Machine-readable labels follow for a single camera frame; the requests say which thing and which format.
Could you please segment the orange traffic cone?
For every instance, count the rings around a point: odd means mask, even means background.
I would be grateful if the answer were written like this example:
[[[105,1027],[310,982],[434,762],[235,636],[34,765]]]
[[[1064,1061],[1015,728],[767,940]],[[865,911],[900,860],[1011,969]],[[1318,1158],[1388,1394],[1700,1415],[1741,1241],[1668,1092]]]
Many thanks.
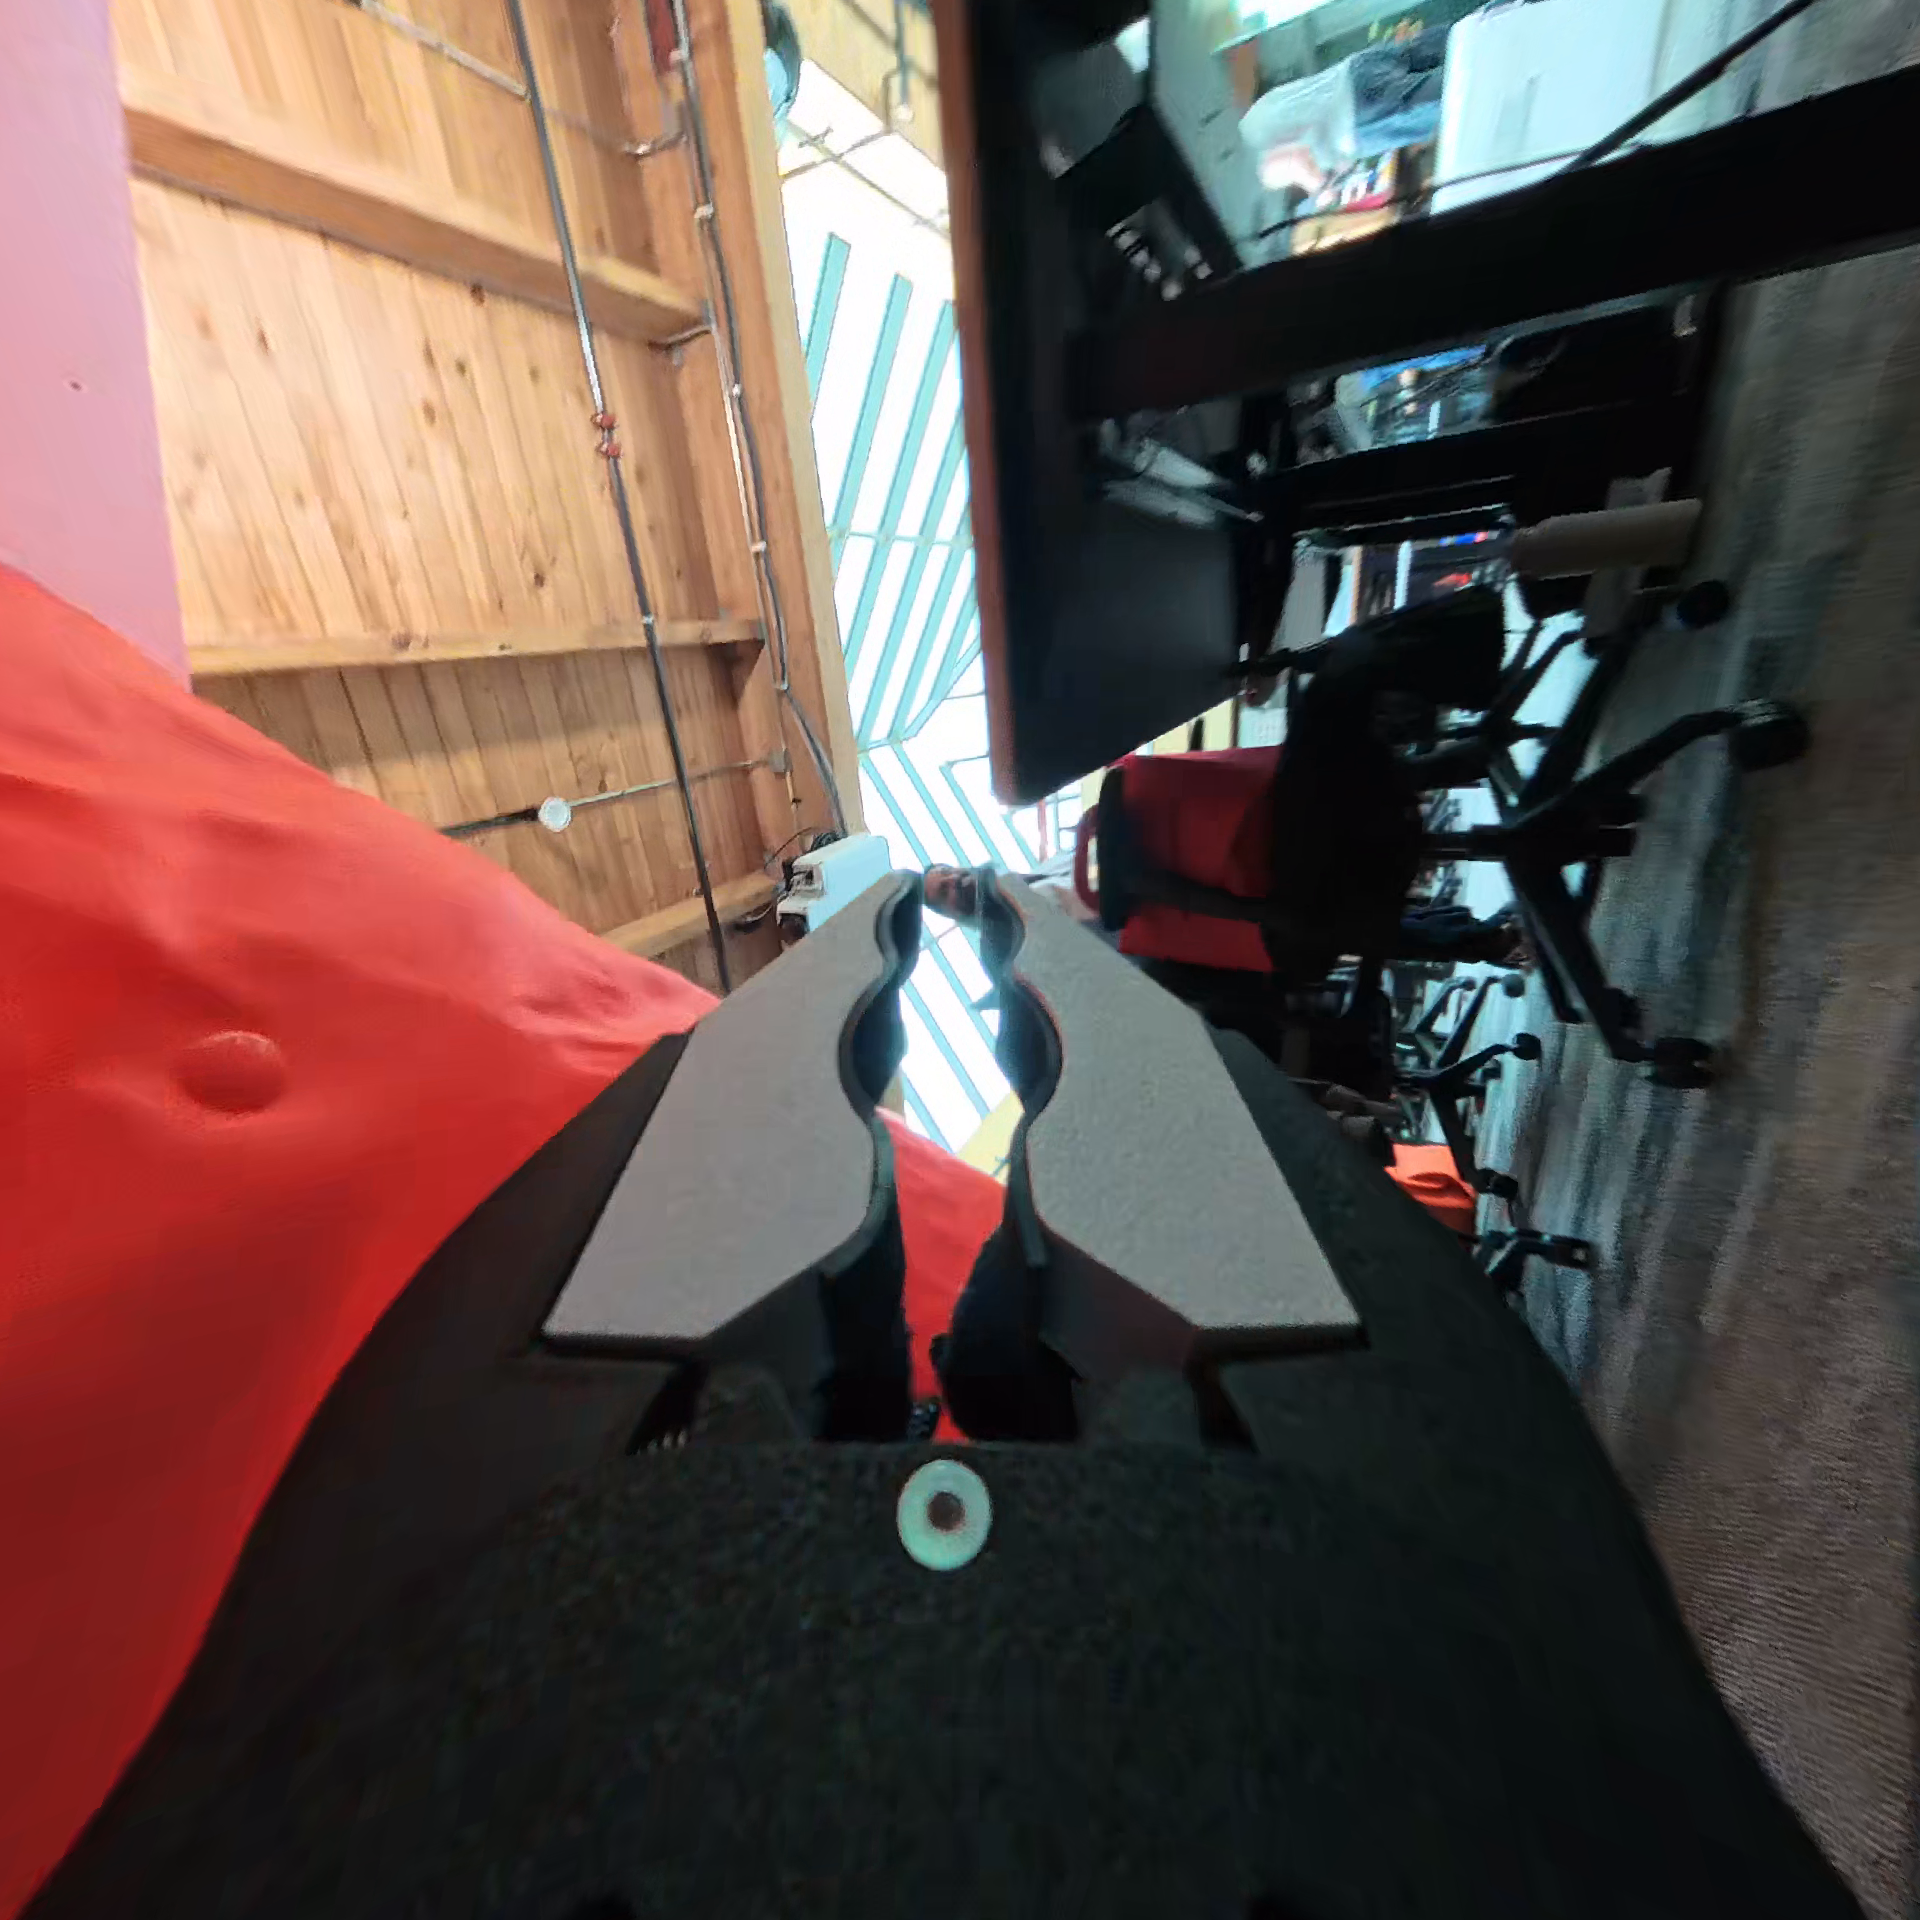
[[[709,1005],[5,570],[5,1915],[379,1311]]]

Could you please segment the white electrical box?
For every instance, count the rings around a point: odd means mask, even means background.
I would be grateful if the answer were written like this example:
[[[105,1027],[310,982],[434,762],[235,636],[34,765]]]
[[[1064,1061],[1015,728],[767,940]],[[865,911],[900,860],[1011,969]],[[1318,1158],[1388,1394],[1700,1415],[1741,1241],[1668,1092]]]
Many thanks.
[[[782,860],[775,918],[811,932],[888,876],[893,848],[883,834],[852,832],[824,837]]]

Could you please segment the black desk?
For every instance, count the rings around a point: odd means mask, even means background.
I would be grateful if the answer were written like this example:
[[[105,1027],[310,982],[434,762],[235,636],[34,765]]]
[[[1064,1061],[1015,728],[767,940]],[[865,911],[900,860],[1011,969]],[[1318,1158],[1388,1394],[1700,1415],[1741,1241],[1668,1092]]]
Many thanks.
[[[1287,393],[1916,241],[1916,60],[1663,119],[1784,3],[1562,161],[1287,248],[1189,3],[932,3],[992,779],[1035,801],[1223,699],[1281,616]]]

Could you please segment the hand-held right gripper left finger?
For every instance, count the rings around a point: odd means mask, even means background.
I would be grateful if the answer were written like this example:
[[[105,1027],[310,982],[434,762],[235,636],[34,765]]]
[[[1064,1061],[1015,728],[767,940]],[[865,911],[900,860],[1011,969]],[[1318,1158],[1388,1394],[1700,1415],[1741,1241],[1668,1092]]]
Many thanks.
[[[883,876],[683,1041],[543,1315],[558,1351],[772,1375],[811,1438],[915,1415],[885,1092],[923,877]]]

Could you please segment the red office chair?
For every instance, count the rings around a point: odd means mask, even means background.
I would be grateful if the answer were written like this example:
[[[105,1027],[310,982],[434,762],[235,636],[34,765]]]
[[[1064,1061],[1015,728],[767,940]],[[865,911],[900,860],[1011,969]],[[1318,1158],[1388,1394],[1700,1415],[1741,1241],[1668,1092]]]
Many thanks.
[[[1255,921],[1149,897],[1166,876],[1239,900],[1271,895],[1280,748],[1127,753],[1078,821],[1073,891],[1134,960],[1271,976]]]

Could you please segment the metal conduit pipe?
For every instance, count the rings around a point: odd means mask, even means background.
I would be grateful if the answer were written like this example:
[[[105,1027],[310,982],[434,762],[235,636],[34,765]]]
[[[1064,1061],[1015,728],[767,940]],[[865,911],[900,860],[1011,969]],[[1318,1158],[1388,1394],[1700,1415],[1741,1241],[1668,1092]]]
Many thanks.
[[[550,130],[549,108],[543,108],[540,69],[533,60],[529,11],[523,11],[523,3],[504,3],[504,13],[509,13],[509,31],[514,37],[517,83],[523,91],[529,112],[533,124],[543,197],[549,197],[549,217],[555,228],[569,310],[572,310],[572,324],[579,332],[580,369],[585,369],[589,406],[590,406],[596,453],[600,456],[600,468],[609,473],[609,496],[611,496],[614,527],[621,537],[625,568],[631,578],[631,597],[635,597],[635,610],[639,610],[639,625],[641,625],[646,657],[648,657],[648,666],[655,673],[655,699],[658,699],[658,715],[662,715],[662,731],[666,731],[666,743],[669,743],[669,756],[671,756],[676,789],[683,797],[687,856],[693,856],[695,877],[699,877],[699,897],[703,897],[704,921],[709,921],[709,949],[714,959],[719,995],[730,995],[730,988],[734,988],[730,949],[728,949],[728,933],[726,933],[721,908],[719,908],[719,895],[714,895],[704,819],[699,812],[695,774],[693,774],[693,765],[684,753],[683,711],[676,705],[676,691],[671,691],[669,671],[666,671],[658,606],[655,606],[655,595],[648,588],[648,574],[646,574],[646,561],[641,561],[641,546],[639,546],[635,506],[631,506],[625,462],[621,462],[621,426],[617,426],[617,418],[609,403],[603,368],[600,368],[600,354],[599,354],[596,321],[589,312],[585,272],[580,272],[580,256],[579,256],[576,229],[572,229],[572,217],[569,217],[569,194],[563,194],[563,181],[562,181],[562,168],[558,168],[555,130]]]

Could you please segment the black office chair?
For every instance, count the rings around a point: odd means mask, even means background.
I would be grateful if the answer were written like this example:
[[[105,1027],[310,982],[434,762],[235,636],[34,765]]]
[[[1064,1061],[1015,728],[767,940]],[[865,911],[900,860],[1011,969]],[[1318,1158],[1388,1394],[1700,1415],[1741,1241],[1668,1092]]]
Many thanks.
[[[1543,1055],[1532,1031],[1473,1044],[1492,990],[1525,995],[1523,972],[1449,978],[1406,1027],[1392,1077],[1404,1126],[1427,1118],[1439,1137],[1396,1137],[1386,1171],[1473,1254],[1495,1292],[1520,1297],[1532,1262],[1589,1275],[1595,1250],[1586,1240],[1541,1232],[1523,1212],[1520,1181],[1478,1164],[1475,1126],[1499,1067],[1508,1059],[1532,1066]]]
[[[1339,959],[1427,959],[1404,929],[1417,870],[1495,866],[1560,1017],[1593,1026],[1617,1061],[1663,1088],[1707,1088],[1714,1047],[1649,1036],[1641,1002],[1609,982],[1589,939],[1595,877],[1634,851],[1644,789],[1670,756],[1724,738],[1741,772],[1772,772],[1807,753],[1810,722],[1757,699],[1681,715],[1589,762],[1641,645],[1641,625],[1570,634],[1508,671],[1495,595],[1465,588],[1316,646],[1269,789],[1258,939],[1277,972],[1307,982]]]

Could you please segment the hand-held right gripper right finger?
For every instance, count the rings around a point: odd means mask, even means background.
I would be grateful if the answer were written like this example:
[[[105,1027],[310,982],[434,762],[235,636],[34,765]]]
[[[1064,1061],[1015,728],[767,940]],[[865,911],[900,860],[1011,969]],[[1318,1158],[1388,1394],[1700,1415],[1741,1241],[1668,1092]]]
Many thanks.
[[[1069,1442],[1129,1379],[1363,1346],[1363,1311],[1207,1023],[1011,876],[975,876],[1019,1120],[950,1323],[975,1442]]]

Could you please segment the beige tube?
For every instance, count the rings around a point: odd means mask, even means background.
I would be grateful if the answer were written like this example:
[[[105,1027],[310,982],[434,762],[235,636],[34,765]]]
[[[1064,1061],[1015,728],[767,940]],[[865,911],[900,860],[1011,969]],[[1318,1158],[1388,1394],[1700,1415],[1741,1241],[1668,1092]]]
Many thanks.
[[[1589,514],[1554,514],[1520,527],[1508,565],[1525,581],[1562,581],[1599,570],[1681,568],[1704,518],[1700,496],[1674,496]]]

